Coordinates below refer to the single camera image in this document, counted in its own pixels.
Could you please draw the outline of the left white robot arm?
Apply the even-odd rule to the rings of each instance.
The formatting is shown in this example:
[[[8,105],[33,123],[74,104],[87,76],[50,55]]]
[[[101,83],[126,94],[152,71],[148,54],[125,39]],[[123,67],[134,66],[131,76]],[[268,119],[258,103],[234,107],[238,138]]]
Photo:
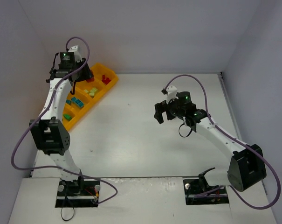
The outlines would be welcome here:
[[[80,187],[83,175],[70,154],[70,134],[62,123],[62,117],[67,96],[75,92],[75,84],[94,76],[76,46],[58,53],[58,56],[58,68],[51,68],[46,80],[50,84],[46,103],[38,120],[30,121],[30,132],[37,149],[59,168],[62,184]]]

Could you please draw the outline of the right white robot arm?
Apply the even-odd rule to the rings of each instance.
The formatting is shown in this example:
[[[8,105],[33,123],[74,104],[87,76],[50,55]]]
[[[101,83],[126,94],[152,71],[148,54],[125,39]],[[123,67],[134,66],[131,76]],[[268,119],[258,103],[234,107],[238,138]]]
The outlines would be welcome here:
[[[167,120],[178,118],[185,126],[190,127],[191,132],[205,137],[224,154],[230,161],[227,180],[237,191],[243,192],[267,177],[265,163],[260,158],[263,156],[261,148],[254,144],[250,146],[250,151],[247,149],[248,144],[238,143],[237,138],[229,138],[223,134],[215,127],[215,122],[209,120],[209,114],[198,109],[192,102],[190,92],[173,92],[154,107],[154,118],[158,123],[164,122],[164,112]]]

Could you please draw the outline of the red arch lego piece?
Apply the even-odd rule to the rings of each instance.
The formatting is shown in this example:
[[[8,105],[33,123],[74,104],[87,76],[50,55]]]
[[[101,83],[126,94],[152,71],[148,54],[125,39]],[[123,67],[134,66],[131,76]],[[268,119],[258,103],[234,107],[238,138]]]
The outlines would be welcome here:
[[[109,77],[107,77],[106,75],[102,75],[102,82],[105,85],[108,85],[111,82],[111,79]]]

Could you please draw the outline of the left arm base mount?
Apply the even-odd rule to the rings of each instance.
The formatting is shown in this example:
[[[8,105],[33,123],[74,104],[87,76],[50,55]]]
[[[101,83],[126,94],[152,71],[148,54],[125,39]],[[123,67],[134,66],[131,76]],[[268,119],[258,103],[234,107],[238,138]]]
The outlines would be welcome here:
[[[59,181],[56,208],[94,208],[98,207],[100,182],[83,180],[77,182]]]

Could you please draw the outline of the dark green lego brick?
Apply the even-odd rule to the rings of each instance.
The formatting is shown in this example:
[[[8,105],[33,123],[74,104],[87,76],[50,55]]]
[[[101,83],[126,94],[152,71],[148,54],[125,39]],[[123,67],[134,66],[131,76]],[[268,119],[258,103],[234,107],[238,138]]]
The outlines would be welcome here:
[[[63,117],[67,120],[67,121],[71,121],[72,117],[69,114],[63,114]]]

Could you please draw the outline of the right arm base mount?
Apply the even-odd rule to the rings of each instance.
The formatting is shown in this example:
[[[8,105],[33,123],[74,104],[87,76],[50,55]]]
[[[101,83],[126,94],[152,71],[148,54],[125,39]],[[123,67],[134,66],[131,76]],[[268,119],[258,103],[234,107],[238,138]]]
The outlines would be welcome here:
[[[206,173],[214,169],[207,169],[196,178],[183,180],[186,205],[229,204],[226,187],[212,186],[205,178]]]

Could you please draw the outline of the large red rounded lego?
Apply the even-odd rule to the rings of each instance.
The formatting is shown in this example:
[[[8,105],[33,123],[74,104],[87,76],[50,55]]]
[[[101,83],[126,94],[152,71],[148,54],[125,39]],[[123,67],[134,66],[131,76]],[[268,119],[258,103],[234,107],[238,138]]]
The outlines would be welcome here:
[[[85,81],[86,81],[86,83],[92,83],[92,82],[95,81],[95,79],[94,79],[94,78],[89,78],[89,79],[87,79],[87,80],[85,80]]]

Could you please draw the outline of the light blue lego brick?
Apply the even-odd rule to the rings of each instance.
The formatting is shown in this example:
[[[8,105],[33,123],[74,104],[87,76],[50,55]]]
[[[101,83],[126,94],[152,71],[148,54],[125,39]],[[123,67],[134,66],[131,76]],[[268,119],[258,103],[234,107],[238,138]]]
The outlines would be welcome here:
[[[79,99],[77,99],[77,100],[75,101],[75,103],[76,103],[76,105],[77,105],[79,108],[83,108],[83,107],[84,107],[84,103],[83,103],[81,100],[79,100]]]

